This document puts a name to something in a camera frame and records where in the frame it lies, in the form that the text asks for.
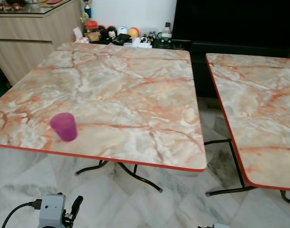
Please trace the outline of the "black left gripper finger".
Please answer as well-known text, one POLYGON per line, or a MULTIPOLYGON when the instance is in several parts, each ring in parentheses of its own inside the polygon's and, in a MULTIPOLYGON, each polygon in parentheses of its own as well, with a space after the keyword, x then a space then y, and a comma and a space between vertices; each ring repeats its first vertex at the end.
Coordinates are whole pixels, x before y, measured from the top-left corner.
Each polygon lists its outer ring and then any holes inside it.
POLYGON ((77 198, 75 199, 75 202, 71 206, 71 212, 70 212, 71 219, 75 219, 77 217, 77 214, 80 210, 80 206, 81 206, 83 200, 84 200, 84 198, 81 195, 77 196, 77 198))

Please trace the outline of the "purple plastic cup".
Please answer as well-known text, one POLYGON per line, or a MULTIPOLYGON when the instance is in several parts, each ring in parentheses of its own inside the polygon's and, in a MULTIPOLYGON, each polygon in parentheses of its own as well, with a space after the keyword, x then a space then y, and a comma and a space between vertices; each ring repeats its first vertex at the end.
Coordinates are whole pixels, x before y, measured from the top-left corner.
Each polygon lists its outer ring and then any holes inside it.
POLYGON ((78 136, 75 117, 71 113, 55 115, 50 121, 50 126, 62 141, 71 142, 78 136))

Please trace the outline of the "large marble folding table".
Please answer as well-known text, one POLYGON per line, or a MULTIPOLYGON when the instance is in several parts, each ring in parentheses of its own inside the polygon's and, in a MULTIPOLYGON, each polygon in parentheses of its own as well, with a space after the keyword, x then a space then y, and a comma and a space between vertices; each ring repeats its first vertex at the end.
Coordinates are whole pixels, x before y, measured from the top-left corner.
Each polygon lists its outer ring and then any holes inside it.
POLYGON ((189 172, 207 168, 187 51, 64 43, 0 98, 0 148, 189 172), (75 117, 75 140, 51 128, 75 117))

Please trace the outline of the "light wooden cabinet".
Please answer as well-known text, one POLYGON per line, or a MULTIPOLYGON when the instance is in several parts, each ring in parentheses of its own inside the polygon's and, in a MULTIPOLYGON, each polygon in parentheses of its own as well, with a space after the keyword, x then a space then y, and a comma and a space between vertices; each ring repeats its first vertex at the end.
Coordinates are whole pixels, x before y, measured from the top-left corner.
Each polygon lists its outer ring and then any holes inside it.
POLYGON ((19 11, 0 10, 0 68, 16 84, 63 43, 76 40, 82 22, 81 0, 55 7, 26 4, 19 11))

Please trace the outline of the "white card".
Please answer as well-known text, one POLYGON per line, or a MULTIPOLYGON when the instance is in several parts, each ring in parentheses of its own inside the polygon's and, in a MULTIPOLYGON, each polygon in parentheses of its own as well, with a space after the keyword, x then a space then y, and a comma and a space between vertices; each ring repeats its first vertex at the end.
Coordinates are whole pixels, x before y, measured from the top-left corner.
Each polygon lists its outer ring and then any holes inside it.
POLYGON ((84 38, 84 33, 81 31, 81 28, 74 28, 73 32, 75 34, 75 42, 79 43, 84 38))

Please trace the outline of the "black wallet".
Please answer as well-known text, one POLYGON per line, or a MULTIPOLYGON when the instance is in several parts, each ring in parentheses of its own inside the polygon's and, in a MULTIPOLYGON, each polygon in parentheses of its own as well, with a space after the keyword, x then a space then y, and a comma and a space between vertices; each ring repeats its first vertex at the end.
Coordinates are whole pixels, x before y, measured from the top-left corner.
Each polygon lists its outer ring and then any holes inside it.
POLYGON ((113 40, 112 44, 116 46, 123 46, 125 43, 127 43, 131 39, 131 35, 128 35, 127 33, 119 33, 113 40))

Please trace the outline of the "red lidded snack jar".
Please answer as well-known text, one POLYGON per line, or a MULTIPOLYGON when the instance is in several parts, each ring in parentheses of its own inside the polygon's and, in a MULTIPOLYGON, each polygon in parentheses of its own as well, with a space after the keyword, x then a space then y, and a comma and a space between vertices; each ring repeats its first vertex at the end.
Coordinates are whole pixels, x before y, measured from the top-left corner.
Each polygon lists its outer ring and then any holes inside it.
POLYGON ((101 39, 101 34, 98 31, 98 24, 94 20, 89 20, 85 23, 86 34, 90 42, 99 41, 101 39))

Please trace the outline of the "white small box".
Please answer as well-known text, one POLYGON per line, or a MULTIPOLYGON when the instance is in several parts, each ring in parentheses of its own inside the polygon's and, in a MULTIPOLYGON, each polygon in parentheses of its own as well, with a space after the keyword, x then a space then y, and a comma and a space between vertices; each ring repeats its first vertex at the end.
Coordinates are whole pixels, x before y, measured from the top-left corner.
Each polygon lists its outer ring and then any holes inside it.
POLYGON ((136 37, 132 39, 131 47, 135 48, 152 48, 152 45, 149 43, 147 38, 136 37))

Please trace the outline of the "black plush toy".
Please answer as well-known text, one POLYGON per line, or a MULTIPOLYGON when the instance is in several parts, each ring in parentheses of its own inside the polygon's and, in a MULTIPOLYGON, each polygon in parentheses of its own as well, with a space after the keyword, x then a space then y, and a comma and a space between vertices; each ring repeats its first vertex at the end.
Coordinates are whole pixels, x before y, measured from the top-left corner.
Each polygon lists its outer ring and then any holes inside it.
POLYGON ((99 25, 98 27, 98 32, 100 33, 101 37, 99 41, 108 41, 111 42, 116 36, 117 36, 117 28, 115 26, 102 26, 99 25))

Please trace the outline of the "gold trophy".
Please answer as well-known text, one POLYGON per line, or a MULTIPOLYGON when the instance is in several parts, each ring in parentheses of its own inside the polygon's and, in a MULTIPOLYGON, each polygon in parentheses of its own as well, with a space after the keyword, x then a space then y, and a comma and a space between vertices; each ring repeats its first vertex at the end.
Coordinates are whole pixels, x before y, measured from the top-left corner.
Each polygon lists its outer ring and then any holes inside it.
POLYGON ((83 13, 81 15, 82 23, 86 23, 92 19, 92 9, 90 6, 91 0, 82 0, 83 2, 83 13))

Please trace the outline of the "clear bottle with black cap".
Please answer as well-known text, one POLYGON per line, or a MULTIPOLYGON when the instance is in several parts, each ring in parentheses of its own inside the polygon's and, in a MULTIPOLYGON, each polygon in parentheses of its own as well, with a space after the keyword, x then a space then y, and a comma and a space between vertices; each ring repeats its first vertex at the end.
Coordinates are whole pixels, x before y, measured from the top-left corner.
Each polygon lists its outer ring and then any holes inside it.
POLYGON ((169 43, 171 41, 171 22, 166 22, 165 27, 163 28, 163 31, 160 33, 159 37, 164 42, 169 43))

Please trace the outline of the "black television screen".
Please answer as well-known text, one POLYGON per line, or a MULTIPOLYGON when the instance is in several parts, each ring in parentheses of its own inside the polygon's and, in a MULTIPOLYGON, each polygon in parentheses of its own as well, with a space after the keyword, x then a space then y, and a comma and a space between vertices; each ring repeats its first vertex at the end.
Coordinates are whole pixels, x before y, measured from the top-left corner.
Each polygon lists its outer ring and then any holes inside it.
POLYGON ((290 0, 177 0, 172 37, 290 48, 290 0))

